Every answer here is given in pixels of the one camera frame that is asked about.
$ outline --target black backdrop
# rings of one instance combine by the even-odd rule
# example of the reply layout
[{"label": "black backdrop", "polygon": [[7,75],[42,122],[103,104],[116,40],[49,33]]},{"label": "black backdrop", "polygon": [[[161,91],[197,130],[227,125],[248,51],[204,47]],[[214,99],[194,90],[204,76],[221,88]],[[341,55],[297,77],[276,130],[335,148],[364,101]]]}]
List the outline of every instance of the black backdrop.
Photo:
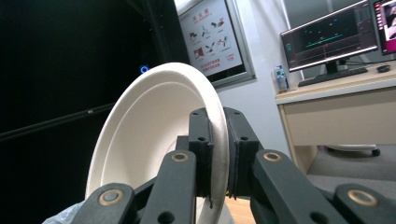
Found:
[{"label": "black backdrop", "polygon": [[[156,46],[124,0],[0,0],[0,135],[115,103],[140,65],[162,62]],[[3,223],[41,223],[84,200],[108,112],[0,141]]]}]

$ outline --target computer mouse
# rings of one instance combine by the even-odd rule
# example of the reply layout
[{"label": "computer mouse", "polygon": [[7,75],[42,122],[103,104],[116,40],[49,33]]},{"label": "computer mouse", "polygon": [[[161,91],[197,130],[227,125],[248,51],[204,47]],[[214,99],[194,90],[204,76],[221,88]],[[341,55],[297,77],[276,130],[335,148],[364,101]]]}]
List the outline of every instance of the computer mouse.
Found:
[{"label": "computer mouse", "polygon": [[388,71],[390,70],[390,65],[389,65],[389,64],[385,64],[385,65],[378,66],[378,67],[376,68],[376,70],[377,70],[379,73],[388,72]]}]

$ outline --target keyboard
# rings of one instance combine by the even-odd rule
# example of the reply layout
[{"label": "keyboard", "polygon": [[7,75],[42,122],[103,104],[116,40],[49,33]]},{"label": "keyboard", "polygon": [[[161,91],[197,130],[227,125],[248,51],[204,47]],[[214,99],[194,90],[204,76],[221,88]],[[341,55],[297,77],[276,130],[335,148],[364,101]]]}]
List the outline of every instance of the keyboard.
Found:
[{"label": "keyboard", "polygon": [[298,84],[298,87],[303,87],[303,86],[308,86],[308,85],[312,85],[312,84],[317,84],[320,82],[330,81],[330,80],[334,80],[334,79],[341,78],[341,77],[351,77],[351,76],[355,76],[355,75],[366,73],[366,72],[367,72],[367,68],[365,68],[365,67],[341,70],[336,73],[323,74],[323,75],[314,77],[312,79],[301,81]]}]

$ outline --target blue light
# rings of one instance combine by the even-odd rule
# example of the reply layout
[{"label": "blue light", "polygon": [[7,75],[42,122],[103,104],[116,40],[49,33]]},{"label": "blue light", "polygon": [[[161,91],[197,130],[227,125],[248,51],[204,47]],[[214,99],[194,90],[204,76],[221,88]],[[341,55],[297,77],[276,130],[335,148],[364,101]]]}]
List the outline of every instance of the blue light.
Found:
[{"label": "blue light", "polygon": [[148,70],[149,70],[149,66],[148,65],[141,65],[140,66],[140,73],[141,74],[147,72]]}]

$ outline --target paper bowl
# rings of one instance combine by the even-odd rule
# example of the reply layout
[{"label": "paper bowl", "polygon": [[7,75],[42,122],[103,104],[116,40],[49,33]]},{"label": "paper bowl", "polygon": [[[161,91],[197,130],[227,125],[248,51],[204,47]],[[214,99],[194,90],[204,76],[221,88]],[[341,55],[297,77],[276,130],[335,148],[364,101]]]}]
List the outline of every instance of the paper bowl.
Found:
[{"label": "paper bowl", "polygon": [[188,135],[190,112],[206,108],[213,136],[211,191],[200,223],[216,223],[228,181],[227,124],[219,97],[207,78],[183,63],[166,63],[137,78],[110,112],[98,138],[86,198],[108,183],[136,189],[155,177],[163,156],[174,150],[178,135]]}]

